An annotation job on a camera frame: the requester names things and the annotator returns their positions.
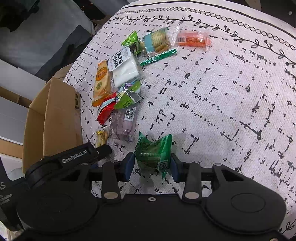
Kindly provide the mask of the white black patterned bedspread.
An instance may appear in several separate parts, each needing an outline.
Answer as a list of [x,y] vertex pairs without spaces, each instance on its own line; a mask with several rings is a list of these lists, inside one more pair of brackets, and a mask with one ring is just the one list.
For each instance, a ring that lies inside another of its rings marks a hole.
[[276,191],[295,236],[295,21],[229,1],[136,1],[97,32],[65,82],[81,97],[82,135],[96,141],[92,106],[99,62],[136,31],[199,31],[208,50],[182,47],[144,68],[136,133],[173,136],[172,150],[203,167],[221,163]]

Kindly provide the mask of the brown cardboard box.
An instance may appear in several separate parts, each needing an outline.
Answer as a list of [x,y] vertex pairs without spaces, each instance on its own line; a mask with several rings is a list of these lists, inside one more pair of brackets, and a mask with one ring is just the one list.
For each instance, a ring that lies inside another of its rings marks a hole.
[[44,157],[82,144],[80,94],[71,85],[53,77],[28,109],[23,172]]

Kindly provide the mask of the orange clear snack packet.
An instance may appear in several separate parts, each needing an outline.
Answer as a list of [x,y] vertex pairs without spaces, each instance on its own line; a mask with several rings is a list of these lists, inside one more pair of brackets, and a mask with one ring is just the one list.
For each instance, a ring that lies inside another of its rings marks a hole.
[[211,47],[211,40],[206,33],[180,30],[177,33],[175,46],[202,48],[206,50]]

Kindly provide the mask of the beige blanket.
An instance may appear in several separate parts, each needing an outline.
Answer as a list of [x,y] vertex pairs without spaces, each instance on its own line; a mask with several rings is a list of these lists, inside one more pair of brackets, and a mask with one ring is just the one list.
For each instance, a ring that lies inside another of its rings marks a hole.
[[60,80],[60,81],[64,81],[64,78],[66,77],[67,73],[69,72],[69,70],[71,69],[73,63],[66,65],[64,67],[62,67],[60,70],[58,70],[53,77]]

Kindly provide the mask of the white rice cake packet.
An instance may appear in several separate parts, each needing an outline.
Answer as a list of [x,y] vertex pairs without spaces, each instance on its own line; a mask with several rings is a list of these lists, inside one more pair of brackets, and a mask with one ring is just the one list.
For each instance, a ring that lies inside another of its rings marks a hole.
[[107,60],[112,88],[119,88],[125,83],[140,80],[142,68],[137,56],[129,47],[121,49]]

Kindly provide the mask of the orange cracker packet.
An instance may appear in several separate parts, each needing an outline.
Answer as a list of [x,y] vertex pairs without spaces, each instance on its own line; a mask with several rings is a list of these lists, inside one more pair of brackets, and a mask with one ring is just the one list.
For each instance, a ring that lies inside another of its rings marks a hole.
[[109,69],[107,61],[104,60],[98,64],[93,88],[92,106],[98,107],[111,94],[112,87]]

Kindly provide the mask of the purple clear snack packet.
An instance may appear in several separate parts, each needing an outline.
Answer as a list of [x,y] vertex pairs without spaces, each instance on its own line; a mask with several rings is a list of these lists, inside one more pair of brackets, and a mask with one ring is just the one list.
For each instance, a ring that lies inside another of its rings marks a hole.
[[137,120],[137,106],[116,109],[112,113],[109,136],[111,139],[131,143]]

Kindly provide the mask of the grey wardrobe cabinet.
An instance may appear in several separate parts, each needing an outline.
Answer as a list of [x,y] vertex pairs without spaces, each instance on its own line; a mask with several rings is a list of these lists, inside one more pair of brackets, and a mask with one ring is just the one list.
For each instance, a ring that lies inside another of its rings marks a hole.
[[1,153],[22,158],[29,105],[46,81],[1,60]]

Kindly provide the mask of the blue green olive snack packet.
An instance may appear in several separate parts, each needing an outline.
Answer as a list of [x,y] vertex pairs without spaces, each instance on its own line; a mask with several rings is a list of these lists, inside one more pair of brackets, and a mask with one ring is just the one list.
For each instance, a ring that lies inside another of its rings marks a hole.
[[114,109],[128,108],[142,100],[139,80],[123,84],[116,94]]

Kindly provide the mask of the teal green biscuit packet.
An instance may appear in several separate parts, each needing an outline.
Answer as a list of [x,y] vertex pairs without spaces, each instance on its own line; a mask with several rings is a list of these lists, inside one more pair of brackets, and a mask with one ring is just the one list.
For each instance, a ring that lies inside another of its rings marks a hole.
[[139,39],[139,44],[142,50],[139,62],[142,67],[177,54],[177,49],[170,42],[168,27],[149,32]]

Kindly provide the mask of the bright green snack packet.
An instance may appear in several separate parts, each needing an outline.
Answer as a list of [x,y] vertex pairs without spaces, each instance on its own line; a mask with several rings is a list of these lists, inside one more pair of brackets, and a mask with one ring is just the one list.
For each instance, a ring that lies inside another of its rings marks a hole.
[[135,55],[142,51],[136,31],[133,31],[130,35],[128,35],[121,45],[124,47],[129,47]]

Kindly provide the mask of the dark green snack packet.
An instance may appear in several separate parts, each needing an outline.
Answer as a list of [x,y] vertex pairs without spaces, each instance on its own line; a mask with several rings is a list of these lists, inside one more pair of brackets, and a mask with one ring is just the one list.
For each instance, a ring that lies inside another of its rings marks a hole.
[[158,170],[164,179],[171,162],[172,138],[173,136],[169,134],[151,142],[139,132],[134,152],[138,165]]

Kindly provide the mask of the red white snack packet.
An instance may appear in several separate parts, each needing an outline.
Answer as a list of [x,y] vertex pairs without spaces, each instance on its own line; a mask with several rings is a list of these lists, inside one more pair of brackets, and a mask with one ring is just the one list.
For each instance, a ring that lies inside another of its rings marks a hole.
[[114,92],[103,100],[98,110],[98,117],[97,117],[97,121],[101,125],[104,125],[104,123],[107,121],[112,111],[114,110],[114,106],[116,104],[116,96],[117,96],[117,93]]

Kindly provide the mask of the yellow candy stick packet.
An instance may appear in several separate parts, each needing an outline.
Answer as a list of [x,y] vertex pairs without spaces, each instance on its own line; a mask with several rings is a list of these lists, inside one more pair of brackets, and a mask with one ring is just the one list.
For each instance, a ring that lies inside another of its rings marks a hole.
[[107,144],[108,140],[108,132],[106,130],[98,130],[96,131],[96,143],[95,148],[98,148],[102,145]]

